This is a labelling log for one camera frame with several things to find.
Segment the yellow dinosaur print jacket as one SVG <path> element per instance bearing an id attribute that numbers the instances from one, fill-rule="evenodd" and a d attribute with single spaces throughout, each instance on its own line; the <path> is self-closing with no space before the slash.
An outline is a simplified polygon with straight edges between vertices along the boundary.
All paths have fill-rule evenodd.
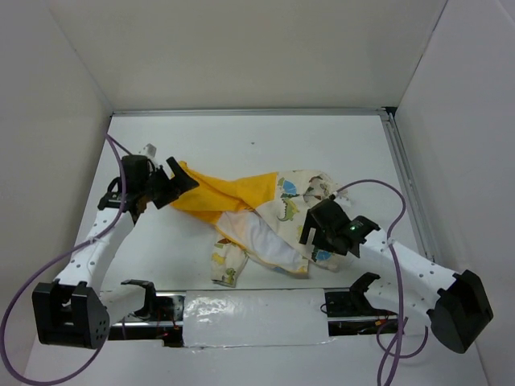
<path id="1" fill-rule="evenodd" d="M 216 230 L 214 283 L 235 287 L 249 260 L 298 278 L 313 265 L 339 270 L 343 256 L 299 242 L 307 211 L 341 187 L 328 174 L 287 170 L 228 181 L 180 166 L 199 186 L 172 205 Z"/>

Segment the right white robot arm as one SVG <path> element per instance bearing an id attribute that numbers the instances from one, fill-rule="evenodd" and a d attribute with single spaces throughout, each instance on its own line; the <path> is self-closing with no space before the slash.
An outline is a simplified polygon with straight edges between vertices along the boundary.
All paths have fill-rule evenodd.
<path id="1" fill-rule="evenodd" d="M 362 274 L 351 286 L 355 312 L 402 312 L 428 326 L 455 353 L 465 353 L 493 319 L 478 275 L 470 270 L 457 273 L 427 260 L 389 238 L 372 220 L 350 219 L 331 199 L 307 211 L 300 242 L 358 258 L 356 269 Z"/>

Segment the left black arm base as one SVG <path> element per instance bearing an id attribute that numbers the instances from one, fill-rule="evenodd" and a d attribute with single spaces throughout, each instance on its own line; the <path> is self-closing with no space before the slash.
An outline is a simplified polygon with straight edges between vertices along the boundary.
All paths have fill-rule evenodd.
<path id="1" fill-rule="evenodd" d="M 106 290 L 101 300 L 110 317 L 110 341 L 156 340 L 183 346 L 185 293 L 159 292 L 151 281 L 129 279 Z"/>

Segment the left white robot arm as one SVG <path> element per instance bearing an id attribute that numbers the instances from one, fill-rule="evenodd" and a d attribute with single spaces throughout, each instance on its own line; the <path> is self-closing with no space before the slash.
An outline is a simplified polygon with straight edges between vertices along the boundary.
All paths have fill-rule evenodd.
<path id="1" fill-rule="evenodd" d="M 118 177 L 108 185 L 85 245 L 50 283 L 39 283 L 31 299 L 42 344 L 97 349 L 110 327 L 134 315 L 151 320 L 159 311 L 152 281 L 126 279 L 113 289 L 101 288 L 125 238 L 149 203 L 160 209 L 196 189 L 195 181 L 174 158 L 171 175 L 145 154 L 122 157 Z"/>

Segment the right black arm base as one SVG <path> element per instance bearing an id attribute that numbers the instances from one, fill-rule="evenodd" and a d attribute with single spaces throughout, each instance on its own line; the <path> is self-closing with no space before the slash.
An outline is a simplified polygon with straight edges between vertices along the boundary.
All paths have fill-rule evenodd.
<path id="1" fill-rule="evenodd" d="M 350 289 L 326 289 L 319 310 L 327 316 L 330 337 L 393 334 L 397 315 L 370 306 L 362 294 Z"/>

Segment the white taped cover plate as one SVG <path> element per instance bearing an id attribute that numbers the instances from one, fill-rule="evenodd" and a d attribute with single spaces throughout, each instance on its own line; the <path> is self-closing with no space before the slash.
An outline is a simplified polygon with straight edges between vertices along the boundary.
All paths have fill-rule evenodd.
<path id="1" fill-rule="evenodd" d="M 323 344 L 328 321 L 321 289 L 189 291 L 183 308 L 186 347 Z"/>

